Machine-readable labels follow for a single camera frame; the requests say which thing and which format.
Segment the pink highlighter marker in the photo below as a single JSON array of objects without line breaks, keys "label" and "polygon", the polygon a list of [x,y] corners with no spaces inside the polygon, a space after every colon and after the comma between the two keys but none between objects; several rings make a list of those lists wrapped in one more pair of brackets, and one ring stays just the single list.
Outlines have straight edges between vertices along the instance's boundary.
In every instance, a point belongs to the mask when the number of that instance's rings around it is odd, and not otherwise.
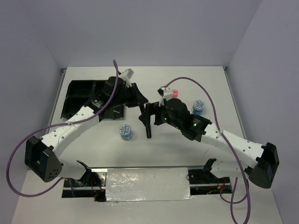
[{"label": "pink highlighter marker", "polygon": [[140,108],[141,114],[143,114],[144,111],[145,111],[145,107],[144,107],[144,105],[140,105],[139,108]]}]

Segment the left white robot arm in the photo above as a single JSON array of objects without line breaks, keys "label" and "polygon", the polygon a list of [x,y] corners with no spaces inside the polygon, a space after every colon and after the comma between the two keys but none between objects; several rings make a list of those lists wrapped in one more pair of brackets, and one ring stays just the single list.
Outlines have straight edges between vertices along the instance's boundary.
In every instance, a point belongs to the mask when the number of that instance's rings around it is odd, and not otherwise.
[{"label": "left white robot arm", "polygon": [[122,78],[110,77],[103,88],[91,95],[75,114],[52,132],[26,141],[25,164],[44,182],[57,177],[70,177],[81,185],[91,182],[91,169],[83,162],[69,164],[59,159],[63,151],[80,135],[102,121],[102,114],[115,107],[144,108],[148,100],[135,83]]}]

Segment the blue patterned round tin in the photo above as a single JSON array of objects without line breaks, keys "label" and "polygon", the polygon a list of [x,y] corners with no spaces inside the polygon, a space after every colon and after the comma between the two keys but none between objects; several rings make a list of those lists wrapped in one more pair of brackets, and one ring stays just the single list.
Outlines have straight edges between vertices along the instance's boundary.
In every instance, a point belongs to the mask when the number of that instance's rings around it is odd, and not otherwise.
[{"label": "blue patterned round tin", "polygon": [[130,140],[133,136],[131,126],[128,124],[121,125],[119,128],[119,134],[122,140]]}]

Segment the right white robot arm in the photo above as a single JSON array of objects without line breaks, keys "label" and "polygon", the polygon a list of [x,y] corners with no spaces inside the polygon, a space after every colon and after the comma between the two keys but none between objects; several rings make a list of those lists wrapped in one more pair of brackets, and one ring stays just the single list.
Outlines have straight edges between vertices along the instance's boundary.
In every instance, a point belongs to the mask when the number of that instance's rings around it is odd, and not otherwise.
[{"label": "right white robot arm", "polygon": [[258,187],[271,188],[279,167],[278,151],[274,144],[254,143],[219,129],[210,120],[190,113],[186,104],[177,98],[165,101],[163,105],[155,102],[147,103],[142,107],[139,120],[146,127],[149,139],[151,138],[151,116],[155,117],[156,126],[168,124],[178,129],[191,141],[211,145],[232,154],[236,158],[236,171],[245,174]]}]

